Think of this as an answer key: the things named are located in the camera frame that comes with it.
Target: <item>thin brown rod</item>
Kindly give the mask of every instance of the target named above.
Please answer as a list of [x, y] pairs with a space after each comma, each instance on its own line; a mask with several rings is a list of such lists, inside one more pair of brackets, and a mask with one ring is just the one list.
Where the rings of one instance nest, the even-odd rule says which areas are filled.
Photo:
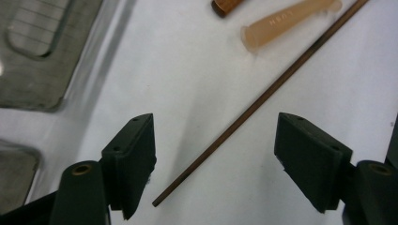
[[252, 114], [254, 114], [311, 56], [318, 51], [368, 0], [358, 0], [337, 20], [296, 62], [282, 74], [202, 155], [197, 158], [163, 193], [152, 203], [155, 207], [167, 198], [187, 177], [193, 173], [217, 148], [222, 145]]

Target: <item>white surface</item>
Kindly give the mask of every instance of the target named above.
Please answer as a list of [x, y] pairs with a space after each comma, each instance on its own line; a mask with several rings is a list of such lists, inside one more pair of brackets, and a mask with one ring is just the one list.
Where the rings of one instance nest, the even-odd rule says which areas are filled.
[[[56, 163], [100, 159], [129, 119], [154, 113], [156, 169], [133, 218], [123, 222], [115, 212], [113, 224], [342, 224], [344, 205], [318, 214], [273, 155], [278, 113], [324, 129], [354, 150], [353, 164], [384, 160], [398, 112], [395, 0], [369, 2], [166, 201], [151, 205], [335, 19], [318, 14], [259, 54], [248, 53], [240, 27], [295, 2], [246, 1], [219, 19], [210, 1], [137, 1], [109, 70], [95, 67], [104, 80], [84, 82], [99, 94], [86, 98], [92, 113], [54, 118], [0, 110], [7, 120], [0, 137], [57, 149], [43, 151], [44, 169], [53, 171], [41, 176], [39, 196], [56, 187], [65, 169]], [[75, 101], [69, 95], [62, 111]], [[41, 116], [54, 122], [35, 124]], [[54, 135], [68, 141], [47, 138]]]

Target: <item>black object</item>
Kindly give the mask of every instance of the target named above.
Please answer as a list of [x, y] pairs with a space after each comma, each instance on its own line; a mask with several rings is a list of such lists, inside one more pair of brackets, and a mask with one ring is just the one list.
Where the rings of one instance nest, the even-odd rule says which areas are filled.
[[155, 163], [153, 115], [135, 117], [105, 147], [99, 162], [68, 167], [58, 191], [1, 216], [0, 224], [111, 224], [108, 204], [129, 219]]
[[274, 153], [319, 212], [336, 209], [341, 199], [345, 225], [398, 224], [396, 168], [370, 160], [354, 167], [352, 150], [304, 118], [282, 112]]

